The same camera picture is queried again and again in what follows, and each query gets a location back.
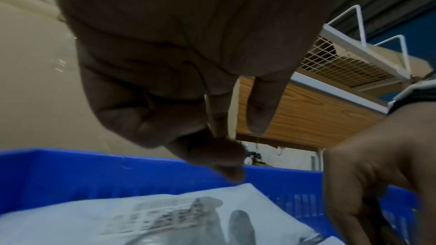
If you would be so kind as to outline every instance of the beige wall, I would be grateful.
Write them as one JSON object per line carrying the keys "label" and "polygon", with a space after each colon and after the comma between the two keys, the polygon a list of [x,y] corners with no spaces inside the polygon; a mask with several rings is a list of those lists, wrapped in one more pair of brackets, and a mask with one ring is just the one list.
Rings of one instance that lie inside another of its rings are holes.
{"label": "beige wall", "polygon": [[164,148],[145,150],[101,127],[85,100],[64,24],[0,3],[0,30],[0,149],[58,147],[172,157]]}

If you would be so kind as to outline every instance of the hand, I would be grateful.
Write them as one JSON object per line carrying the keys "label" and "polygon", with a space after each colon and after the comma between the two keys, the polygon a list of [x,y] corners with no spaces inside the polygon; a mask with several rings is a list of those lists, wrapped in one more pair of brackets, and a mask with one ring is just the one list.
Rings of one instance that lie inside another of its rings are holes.
{"label": "hand", "polygon": [[238,181],[246,153],[225,139],[235,82],[256,77],[247,124],[262,134],[334,1],[58,4],[77,37],[88,101],[105,127],[144,147],[165,145]]}
{"label": "hand", "polygon": [[324,201],[350,245],[405,244],[384,221],[386,185],[418,193],[420,245],[436,243],[436,103],[406,105],[324,156]]}

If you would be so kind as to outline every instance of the wood grain panel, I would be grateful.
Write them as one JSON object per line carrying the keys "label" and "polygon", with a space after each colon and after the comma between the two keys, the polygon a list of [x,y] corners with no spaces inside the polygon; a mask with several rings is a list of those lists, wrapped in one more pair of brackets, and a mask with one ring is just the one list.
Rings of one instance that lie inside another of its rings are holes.
{"label": "wood grain panel", "polygon": [[[238,133],[250,133],[245,114],[253,86],[241,78]],[[331,147],[384,118],[384,114],[290,82],[264,137],[315,147]]]}

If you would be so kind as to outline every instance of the black wristband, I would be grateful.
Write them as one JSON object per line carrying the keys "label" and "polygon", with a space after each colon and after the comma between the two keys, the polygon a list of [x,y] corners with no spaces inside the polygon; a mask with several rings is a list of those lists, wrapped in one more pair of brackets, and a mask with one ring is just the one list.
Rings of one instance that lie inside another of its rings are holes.
{"label": "black wristband", "polygon": [[394,105],[389,109],[388,115],[394,113],[401,107],[419,102],[436,102],[436,88],[415,89],[405,98],[395,101]]}

